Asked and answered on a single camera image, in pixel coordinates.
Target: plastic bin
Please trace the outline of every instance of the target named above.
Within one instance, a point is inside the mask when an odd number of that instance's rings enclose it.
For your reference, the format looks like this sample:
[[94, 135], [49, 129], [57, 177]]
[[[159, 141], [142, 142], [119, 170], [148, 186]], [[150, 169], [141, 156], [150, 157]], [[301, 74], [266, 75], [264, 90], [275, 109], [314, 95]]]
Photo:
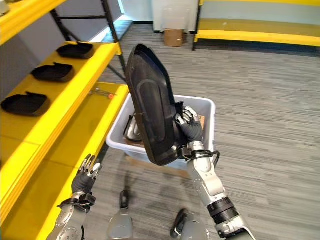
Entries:
[[[176, 102], [184, 101], [185, 106], [192, 107], [199, 115], [205, 116], [203, 144], [206, 149], [214, 150], [215, 139], [215, 113], [216, 105], [213, 101], [207, 98], [180, 96], [174, 95]], [[114, 149], [120, 149], [127, 155], [136, 160], [150, 162], [144, 147], [132, 146], [125, 143], [124, 130], [127, 125], [129, 115], [134, 114], [135, 107], [129, 94], [108, 134], [106, 143]], [[187, 163], [184, 159], [177, 159], [176, 161], [167, 165], [168, 167], [187, 169]]]

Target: black plastic tray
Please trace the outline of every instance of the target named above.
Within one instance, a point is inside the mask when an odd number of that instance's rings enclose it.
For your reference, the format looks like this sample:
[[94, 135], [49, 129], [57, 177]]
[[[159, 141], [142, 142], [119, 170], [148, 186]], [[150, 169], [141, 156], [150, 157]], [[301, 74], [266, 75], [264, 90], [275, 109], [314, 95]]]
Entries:
[[46, 95], [26, 92], [26, 95], [13, 95], [6, 98], [1, 107], [4, 111], [24, 116], [41, 116], [50, 107], [50, 100]]
[[92, 44], [82, 42], [61, 46], [56, 51], [61, 57], [74, 59], [89, 59], [95, 53]]
[[35, 68], [31, 74], [41, 81], [65, 83], [74, 77], [75, 70], [72, 65], [54, 62], [54, 65], [45, 65]]
[[167, 70], [151, 48], [138, 44], [125, 72], [148, 158], [160, 166], [175, 161], [188, 141], [175, 121], [177, 113], [182, 115], [183, 102], [175, 102]]

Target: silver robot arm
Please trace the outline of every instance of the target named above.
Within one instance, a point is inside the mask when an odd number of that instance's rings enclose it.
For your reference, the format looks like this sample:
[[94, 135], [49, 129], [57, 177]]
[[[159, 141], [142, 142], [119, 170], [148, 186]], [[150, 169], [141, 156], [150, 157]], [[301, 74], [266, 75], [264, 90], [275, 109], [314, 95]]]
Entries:
[[94, 155], [89, 154], [82, 162], [72, 182], [72, 197], [58, 206], [61, 212], [47, 240], [84, 239], [83, 224], [90, 207], [96, 201], [91, 190], [102, 168], [100, 163], [94, 164], [94, 158]]
[[[187, 171], [193, 181], [204, 206], [215, 222], [215, 229], [220, 238], [230, 240], [256, 240], [249, 225], [237, 212], [235, 206], [228, 197], [220, 178], [216, 175], [215, 165], [220, 153], [205, 150], [202, 143], [202, 127], [198, 114], [191, 108], [186, 107], [183, 117], [177, 114], [176, 122], [190, 141], [187, 150], [189, 152]], [[217, 154], [216, 160], [211, 157]]]

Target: cardboard box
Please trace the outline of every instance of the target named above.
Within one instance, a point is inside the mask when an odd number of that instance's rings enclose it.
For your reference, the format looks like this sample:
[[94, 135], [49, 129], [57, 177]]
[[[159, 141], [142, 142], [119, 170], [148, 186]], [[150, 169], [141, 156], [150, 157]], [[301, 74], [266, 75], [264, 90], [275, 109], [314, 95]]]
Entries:
[[184, 31], [180, 29], [164, 30], [164, 45], [168, 47], [181, 47], [184, 43]]

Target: yellow shelving unit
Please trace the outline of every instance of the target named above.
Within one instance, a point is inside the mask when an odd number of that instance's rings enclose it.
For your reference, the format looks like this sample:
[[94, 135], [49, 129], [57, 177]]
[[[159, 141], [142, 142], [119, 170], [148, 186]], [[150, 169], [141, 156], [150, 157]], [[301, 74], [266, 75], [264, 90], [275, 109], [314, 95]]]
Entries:
[[270, 4], [296, 4], [320, 6], [320, 0], [200, 0], [203, 2], [252, 2], [252, 3], [270, 3]]
[[0, 17], [0, 45], [66, 0], [23, 0], [9, 3], [10, 11]]
[[99, 153], [129, 92], [122, 84], [96, 87], [116, 96], [112, 100], [97, 94], [86, 97], [2, 225], [3, 239], [43, 240], [54, 228], [60, 213], [57, 205], [71, 196], [72, 180], [85, 156]]
[[[220, 0], [221, 2], [259, 2], [276, 4], [309, 5], [319, 8], [320, 0]], [[320, 25], [276, 21], [200, 18], [204, 2], [199, 0], [196, 34], [192, 50], [199, 39], [252, 41], [279, 44], [294, 44], [320, 47]]]
[[95, 43], [93, 47], [95, 53], [90, 59], [64, 58], [54, 52], [42, 63], [42, 65], [52, 65], [53, 62], [72, 65], [75, 76], [71, 81], [66, 83], [39, 81], [28, 75], [10, 93], [9, 96], [24, 94], [26, 91], [46, 95], [51, 105], [44, 115], [21, 116], [1, 109], [1, 223], [104, 69], [115, 54], [119, 53], [118, 43]]

